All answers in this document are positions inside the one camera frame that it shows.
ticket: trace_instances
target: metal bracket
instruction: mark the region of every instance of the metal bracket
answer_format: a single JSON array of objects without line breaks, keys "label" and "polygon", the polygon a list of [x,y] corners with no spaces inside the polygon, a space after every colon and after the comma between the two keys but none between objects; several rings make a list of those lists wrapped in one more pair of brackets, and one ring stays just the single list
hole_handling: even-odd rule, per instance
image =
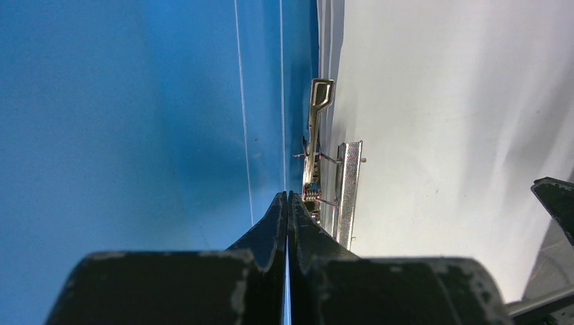
[{"label": "metal bracket", "polygon": [[[309,104],[309,142],[302,137],[305,157],[303,169],[303,190],[301,197],[309,214],[321,224],[322,218],[331,214],[333,230],[331,235],[345,248],[351,248],[353,222],[355,220],[355,203],[359,185],[360,164],[366,162],[361,157],[363,142],[343,143],[338,147],[337,159],[321,151],[319,145],[319,114],[333,103],[335,83],[330,79],[313,79],[311,83],[311,100]],[[335,198],[323,197],[321,189],[321,159],[336,164]],[[322,203],[331,207],[332,213],[322,213]]]}]

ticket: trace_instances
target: blue surface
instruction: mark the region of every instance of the blue surface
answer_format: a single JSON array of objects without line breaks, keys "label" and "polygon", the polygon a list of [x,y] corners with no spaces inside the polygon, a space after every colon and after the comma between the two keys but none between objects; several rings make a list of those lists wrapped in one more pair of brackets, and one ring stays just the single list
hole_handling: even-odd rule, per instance
[{"label": "blue surface", "polygon": [[283,79],[280,2],[238,3],[243,100],[232,0],[0,2],[0,324],[91,251],[225,248],[299,189],[315,1],[283,4]]}]

